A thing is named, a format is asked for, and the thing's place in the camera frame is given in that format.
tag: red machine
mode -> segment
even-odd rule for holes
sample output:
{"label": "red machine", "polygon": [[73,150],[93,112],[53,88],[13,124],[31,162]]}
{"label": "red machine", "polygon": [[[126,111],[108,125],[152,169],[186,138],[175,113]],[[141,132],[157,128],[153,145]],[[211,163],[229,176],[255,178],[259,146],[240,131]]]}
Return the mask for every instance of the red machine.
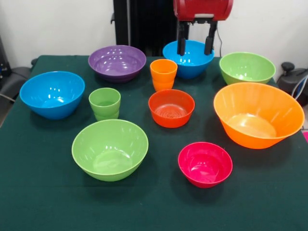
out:
{"label": "red machine", "polygon": [[209,23],[210,30],[205,40],[205,54],[213,50],[214,35],[218,21],[226,20],[233,0],[173,0],[174,14],[178,18],[178,54],[185,54],[185,34],[189,23]]}

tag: bowl rim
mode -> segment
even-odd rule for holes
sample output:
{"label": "bowl rim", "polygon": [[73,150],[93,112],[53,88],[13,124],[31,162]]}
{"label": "bowl rim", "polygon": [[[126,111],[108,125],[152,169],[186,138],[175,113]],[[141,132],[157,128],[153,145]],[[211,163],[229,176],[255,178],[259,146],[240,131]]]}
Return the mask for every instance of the bowl rim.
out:
{"label": "bowl rim", "polygon": [[[187,41],[188,41],[188,42],[192,42],[192,43],[199,43],[199,44],[205,45],[205,43],[202,43],[202,42],[199,42],[199,41],[196,41],[196,40],[192,40],[192,39],[188,39],[188,40],[186,40],[186,42],[187,42]],[[166,57],[165,48],[166,48],[167,46],[171,46],[171,44],[177,43],[177,42],[178,42],[178,41],[176,40],[176,41],[170,42],[170,43],[168,43],[166,46],[164,46],[164,48],[163,48],[163,56],[164,56],[164,58],[169,59],[169,60],[172,60],[172,59]],[[211,61],[213,61],[213,59],[214,59],[214,57],[215,57],[215,51],[214,51],[214,49],[212,50],[212,54],[210,54],[210,55],[212,55],[212,58],[211,58],[210,60],[208,60],[207,62],[203,63],[203,64],[183,65],[183,64],[180,64],[180,63],[175,62],[174,60],[172,60],[172,61],[174,61],[178,66],[188,66],[188,67],[203,66],[203,65],[209,64]]]}
{"label": "bowl rim", "polygon": [[[217,109],[216,109],[216,106],[215,106],[216,103],[215,103],[215,102],[216,102],[216,100],[217,100],[217,95],[218,95],[221,91],[223,91],[225,88],[231,88],[232,86],[234,87],[235,85],[259,85],[259,86],[260,86],[260,85],[261,85],[261,86],[265,85],[267,88],[273,89],[274,91],[280,92],[281,94],[284,94],[286,97],[289,97],[289,98],[293,99],[293,100],[295,101],[296,105],[297,105],[299,108],[301,108],[301,114],[302,114],[302,123],[301,123],[301,125],[299,126],[299,128],[298,128],[296,131],[290,133],[289,135],[279,136],[279,137],[273,137],[273,138],[269,138],[269,137],[260,137],[260,136],[253,136],[253,135],[250,135],[250,134],[241,132],[241,131],[237,130],[236,128],[234,128],[233,126],[230,126],[230,125],[227,123],[227,121],[224,120],[223,118],[221,118],[221,116],[217,113]],[[281,90],[281,89],[279,89],[279,88],[276,88],[276,87],[273,87],[273,86],[271,86],[271,85],[264,84],[264,83],[240,82],[240,83],[232,83],[232,84],[230,84],[230,85],[227,85],[227,86],[223,87],[222,89],[220,89],[220,90],[215,94],[215,97],[214,97],[214,100],[213,100],[213,106],[214,106],[215,113],[216,113],[216,115],[219,117],[219,119],[220,119],[223,123],[225,123],[226,125],[228,125],[230,128],[236,130],[237,132],[240,132],[241,134],[245,134],[246,136],[253,137],[253,138],[258,138],[258,139],[263,139],[263,140],[279,140],[279,139],[284,139],[284,138],[287,138],[287,137],[289,137],[289,136],[292,136],[292,135],[294,135],[295,133],[297,133],[297,132],[302,128],[302,126],[303,126],[303,124],[304,124],[304,122],[305,122],[305,114],[304,114],[304,110],[303,110],[302,106],[301,106],[291,95],[289,95],[288,93],[284,92],[283,90]]]}
{"label": "bowl rim", "polygon": [[[234,77],[234,76],[228,74],[228,73],[226,72],[226,70],[225,70],[224,68],[222,68],[222,66],[221,66],[221,62],[222,62],[222,60],[223,60],[225,57],[228,57],[228,56],[231,56],[231,55],[234,55],[234,54],[252,54],[252,55],[254,55],[254,56],[261,57],[261,58],[265,59],[266,61],[268,61],[268,62],[272,65],[272,67],[274,68],[274,73],[273,73],[270,77],[263,78],[263,79],[258,79],[258,80],[239,79],[239,78],[237,78],[237,77]],[[258,83],[258,82],[263,82],[263,81],[267,81],[267,80],[273,78],[273,76],[276,74],[276,66],[274,65],[274,63],[273,63],[271,60],[269,60],[269,59],[268,59],[267,57],[265,57],[265,56],[262,56],[262,55],[259,55],[259,54],[256,54],[256,53],[252,53],[252,52],[247,52],[247,51],[236,51],[236,52],[232,52],[232,53],[229,53],[229,54],[224,55],[223,57],[221,57],[221,59],[220,59],[220,61],[219,61],[219,67],[220,67],[220,69],[221,69],[224,73],[226,73],[226,74],[228,75],[228,77],[233,78],[233,79],[235,79],[235,80],[244,81],[244,82],[256,82],[256,83]]]}
{"label": "bowl rim", "polygon": [[[90,58],[91,58],[91,56],[92,56],[94,53],[96,53],[96,52],[98,52],[98,51],[100,51],[100,50],[102,50],[102,49],[107,49],[107,48],[110,48],[110,47],[129,47],[130,49],[133,49],[133,50],[139,52],[140,55],[142,55],[142,57],[143,57],[143,63],[141,64],[141,67],[140,67],[138,70],[134,70],[134,71],[131,71],[131,72],[129,72],[129,73],[119,74],[119,75],[108,75],[108,74],[106,74],[106,73],[103,73],[103,72],[100,72],[100,71],[95,70],[95,69],[93,68],[93,66],[90,64]],[[101,74],[101,75],[105,75],[105,76],[109,76],[109,77],[123,77],[123,76],[131,75],[131,74],[133,74],[133,73],[137,73],[137,72],[139,72],[141,69],[143,69],[144,65],[146,64],[146,56],[145,56],[145,54],[144,54],[140,49],[138,49],[138,48],[136,48],[136,47],[132,47],[132,46],[128,46],[128,45],[112,45],[112,46],[107,46],[107,47],[99,48],[99,49],[97,49],[96,51],[94,51],[92,54],[90,54],[89,57],[88,57],[88,64],[89,64],[89,66],[91,67],[91,69],[92,69],[93,71],[95,71],[95,72],[97,72],[97,73],[99,73],[99,74]]]}
{"label": "bowl rim", "polygon": [[[84,130],[88,129],[89,127],[95,126],[95,125],[97,125],[97,124],[99,124],[99,123],[108,123],[108,122],[111,122],[111,121],[121,122],[121,123],[123,123],[123,122],[124,122],[124,123],[128,123],[128,124],[131,124],[131,125],[137,127],[138,129],[140,129],[140,131],[144,134],[145,139],[146,139],[146,150],[145,150],[145,152],[144,152],[144,155],[143,155],[143,157],[142,157],[134,166],[132,166],[132,167],[130,167],[130,168],[128,168],[128,169],[126,169],[126,170],[124,170],[124,171],[122,171],[122,172],[117,172],[117,173],[113,173],[113,174],[100,174],[100,173],[97,173],[97,172],[94,172],[94,171],[91,171],[91,170],[87,170],[85,167],[83,167],[82,165],[80,165],[80,164],[78,163],[78,161],[75,159],[74,151],[73,151],[75,142],[76,142],[77,138],[82,134],[82,132],[83,132]],[[98,121],[98,122],[95,122],[95,123],[93,123],[93,124],[90,124],[90,125],[86,126],[84,129],[82,129],[82,130],[76,135],[76,137],[74,138],[74,141],[73,141],[73,143],[72,143],[72,148],[71,148],[71,150],[72,150],[72,157],[73,157],[74,162],[75,162],[82,170],[84,170],[84,171],[86,171],[86,172],[89,172],[89,173],[91,173],[91,174],[99,175],[99,176],[115,176],[115,175],[119,175],[119,174],[128,172],[128,171],[134,169],[135,167],[137,167],[138,165],[141,164],[141,162],[144,160],[145,156],[146,156],[147,153],[148,153],[148,150],[149,150],[149,140],[148,140],[148,137],[147,137],[146,133],[143,131],[143,129],[140,128],[138,125],[136,125],[136,124],[130,122],[130,121],[123,120],[123,119],[106,119],[106,120],[102,120],[102,121]]]}
{"label": "bowl rim", "polygon": [[[192,108],[186,115],[183,115],[183,116],[180,116],[180,117],[176,117],[176,118],[167,118],[167,117],[160,116],[159,114],[157,114],[157,113],[152,109],[152,107],[150,106],[150,101],[151,101],[152,97],[154,97],[155,95],[158,95],[158,94],[160,94],[160,93],[162,93],[162,92],[164,92],[164,91],[171,91],[171,92],[172,92],[172,91],[173,91],[173,92],[177,91],[177,92],[184,93],[185,96],[187,96],[188,98],[190,98],[190,99],[192,100],[192,102],[193,102],[193,106],[192,106],[192,107],[193,107],[193,108]],[[190,94],[188,94],[188,93],[186,93],[186,92],[184,92],[184,91],[182,91],[182,90],[178,90],[178,89],[164,89],[164,90],[157,91],[157,92],[155,92],[154,94],[151,95],[151,97],[149,98],[149,101],[148,101],[148,106],[149,106],[150,111],[151,111],[152,113],[154,113],[155,115],[157,115],[157,116],[159,116],[159,117],[161,117],[161,118],[167,118],[167,119],[180,119],[180,118],[186,117],[187,115],[190,115],[190,114],[194,111],[194,108],[195,108],[195,101],[194,101],[193,97],[192,97]]]}
{"label": "bowl rim", "polygon": [[[212,145],[212,146],[216,146],[216,147],[218,147],[223,153],[227,154],[228,160],[229,160],[230,163],[231,163],[231,168],[230,168],[230,172],[229,172],[223,179],[217,180],[217,181],[211,182],[211,183],[198,181],[198,180],[195,180],[194,178],[188,176],[188,175],[183,171],[183,169],[181,168],[181,166],[180,166],[180,156],[181,156],[181,154],[183,153],[184,149],[187,148],[187,147],[190,147],[190,146],[194,146],[194,145],[196,145],[196,144],[200,144],[200,143],[202,143],[202,144],[210,144],[210,145]],[[219,183],[225,181],[225,180],[231,175],[232,170],[233,170],[232,158],[231,158],[231,156],[229,155],[229,153],[228,153],[225,149],[223,149],[222,147],[218,146],[217,144],[210,143],[210,142],[203,142],[203,141],[190,143],[190,144],[186,145],[184,148],[182,148],[182,150],[180,151],[179,156],[178,156],[178,165],[179,165],[179,168],[180,168],[181,172],[184,174],[184,176],[185,176],[186,178],[191,179],[191,180],[193,180],[193,181],[195,181],[195,182],[198,182],[198,183],[201,183],[201,184],[219,184]]]}
{"label": "bowl rim", "polygon": [[[57,73],[57,74],[58,74],[58,73],[66,73],[66,74],[70,74],[70,75],[72,75],[72,76],[75,76],[75,77],[79,78],[79,79],[81,80],[81,82],[82,82],[82,91],[81,91],[79,94],[77,94],[77,95],[75,96],[74,99],[72,99],[72,100],[70,100],[70,101],[68,101],[68,102],[65,102],[65,103],[63,103],[62,105],[59,105],[59,106],[38,107],[38,106],[34,106],[34,105],[31,105],[31,104],[27,103],[27,102],[24,100],[24,98],[23,98],[23,93],[22,93],[22,92],[24,91],[24,88],[25,88],[25,86],[27,85],[27,83],[28,83],[28,82],[32,82],[32,81],[35,80],[36,78],[41,78],[42,76],[44,76],[44,75],[46,75],[46,74],[51,74],[51,73]],[[20,97],[20,99],[21,99],[26,105],[28,105],[28,106],[30,106],[30,107],[33,107],[33,108],[38,108],[38,109],[58,108],[58,107],[63,107],[63,106],[65,106],[65,105],[68,105],[68,104],[70,104],[71,102],[73,102],[73,101],[75,101],[76,99],[78,99],[78,98],[83,94],[83,92],[85,91],[85,87],[86,87],[86,84],[85,84],[85,81],[83,80],[83,78],[82,78],[81,76],[79,76],[79,75],[73,73],[73,72],[69,72],[69,71],[49,71],[49,72],[44,72],[44,73],[38,74],[38,75],[33,76],[32,78],[28,79],[28,80],[22,85],[22,87],[20,88],[19,97]]]}

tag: purple bowl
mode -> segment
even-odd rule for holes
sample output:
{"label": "purple bowl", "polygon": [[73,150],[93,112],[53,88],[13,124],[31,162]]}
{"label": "purple bowl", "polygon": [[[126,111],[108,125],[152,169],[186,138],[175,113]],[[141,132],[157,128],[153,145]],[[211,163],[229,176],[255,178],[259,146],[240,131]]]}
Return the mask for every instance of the purple bowl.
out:
{"label": "purple bowl", "polygon": [[95,51],[89,56],[88,62],[104,80],[125,83],[139,74],[145,65],[146,57],[135,47],[116,45]]}

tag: blue bowl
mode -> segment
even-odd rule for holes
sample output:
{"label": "blue bowl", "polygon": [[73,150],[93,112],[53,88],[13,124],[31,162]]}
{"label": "blue bowl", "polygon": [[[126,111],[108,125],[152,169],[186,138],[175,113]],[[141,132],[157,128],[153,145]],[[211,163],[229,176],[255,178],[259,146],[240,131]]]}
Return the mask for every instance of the blue bowl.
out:
{"label": "blue bowl", "polygon": [[83,79],[71,72],[47,72],[29,79],[20,89],[20,99],[47,119],[63,119],[77,108],[85,90]]}
{"label": "blue bowl", "polygon": [[204,54],[205,44],[186,40],[185,54],[177,54],[178,42],[174,41],[167,44],[163,49],[166,59],[173,60],[178,65],[177,76],[185,79],[196,78],[204,72],[209,63],[214,58],[214,51],[210,55]]}

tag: plastic cup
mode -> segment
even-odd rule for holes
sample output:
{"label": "plastic cup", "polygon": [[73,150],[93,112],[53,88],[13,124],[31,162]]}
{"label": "plastic cup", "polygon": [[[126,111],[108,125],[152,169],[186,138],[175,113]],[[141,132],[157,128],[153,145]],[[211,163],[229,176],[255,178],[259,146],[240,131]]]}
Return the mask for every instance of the plastic cup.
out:
{"label": "plastic cup", "polygon": [[116,89],[97,89],[90,94],[89,102],[97,121],[118,119],[121,94]]}
{"label": "plastic cup", "polygon": [[155,91],[172,89],[178,65],[169,59],[158,59],[150,65]]}

